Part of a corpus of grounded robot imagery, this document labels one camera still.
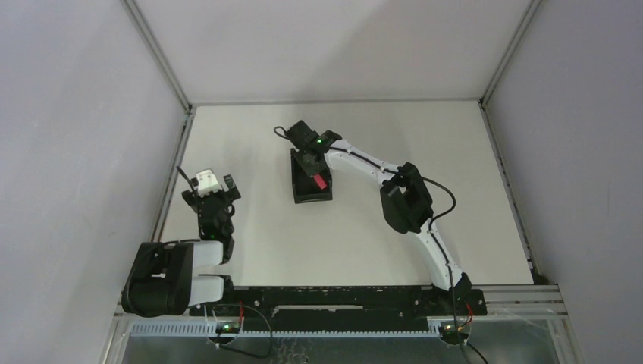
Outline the red handled screwdriver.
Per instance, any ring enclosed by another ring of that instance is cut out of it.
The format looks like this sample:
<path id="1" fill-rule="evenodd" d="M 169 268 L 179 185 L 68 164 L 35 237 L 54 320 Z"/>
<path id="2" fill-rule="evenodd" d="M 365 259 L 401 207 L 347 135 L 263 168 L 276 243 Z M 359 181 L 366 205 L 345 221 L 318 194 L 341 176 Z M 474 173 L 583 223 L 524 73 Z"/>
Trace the red handled screwdriver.
<path id="1" fill-rule="evenodd" d="M 313 175 L 312 179 L 320 190 L 326 190 L 328 188 L 328 184 L 321 174 Z"/>

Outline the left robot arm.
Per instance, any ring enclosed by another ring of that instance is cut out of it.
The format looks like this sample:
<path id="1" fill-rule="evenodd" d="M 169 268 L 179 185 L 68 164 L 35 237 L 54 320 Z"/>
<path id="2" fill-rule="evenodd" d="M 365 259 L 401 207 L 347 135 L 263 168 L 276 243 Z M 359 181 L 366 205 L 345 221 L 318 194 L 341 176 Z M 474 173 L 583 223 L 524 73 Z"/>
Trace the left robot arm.
<path id="1" fill-rule="evenodd" d="M 234 251 L 232 218 L 240 192 L 231 175 L 217 178 L 200 171 L 182 192 L 196 213 L 198 238 L 141 243 L 121 293 L 127 313 L 143 318 L 183 315 L 190 307 L 208 304 L 219 316 L 237 306 L 236 294 L 226 289 L 223 275 L 200 275 L 198 269 L 223 265 Z"/>

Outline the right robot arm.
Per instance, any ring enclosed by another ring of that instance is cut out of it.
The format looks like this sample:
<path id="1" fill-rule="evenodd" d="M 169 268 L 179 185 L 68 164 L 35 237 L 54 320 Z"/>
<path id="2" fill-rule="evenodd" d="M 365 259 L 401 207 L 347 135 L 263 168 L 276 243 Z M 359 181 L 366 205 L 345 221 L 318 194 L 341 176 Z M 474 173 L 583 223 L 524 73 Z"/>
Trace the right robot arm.
<path id="1" fill-rule="evenodd" d="M 395 165 L 382 161 L 334 131 L 314 131 L 303 120 L 289 128 L 276 126 L 273 131 L 293 146 L 290 165 L 296 204 L 332 200 L 335 171 L 365 177 L 378 189 L 387 225 L 418 243 L 432 285 L 438 290 L 441 311 L 459 315 L 468 306 L 472 282 L 450 254 L 437 225 L 439 218 L 456 207 L 456 197 L 447 187 L 423 177 L 411 162 Z"/>

